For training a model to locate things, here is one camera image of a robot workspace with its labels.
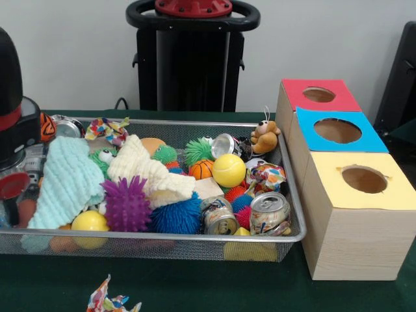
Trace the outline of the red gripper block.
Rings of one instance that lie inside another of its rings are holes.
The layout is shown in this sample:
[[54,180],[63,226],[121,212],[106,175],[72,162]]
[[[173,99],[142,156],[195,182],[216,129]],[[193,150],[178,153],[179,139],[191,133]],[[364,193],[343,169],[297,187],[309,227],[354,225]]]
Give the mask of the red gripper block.
[[1,200],[5,200],[5,211],[11,227],[19,224],[16,196],[29,186],[30,177],[26,172],[15,172],[1,178]]

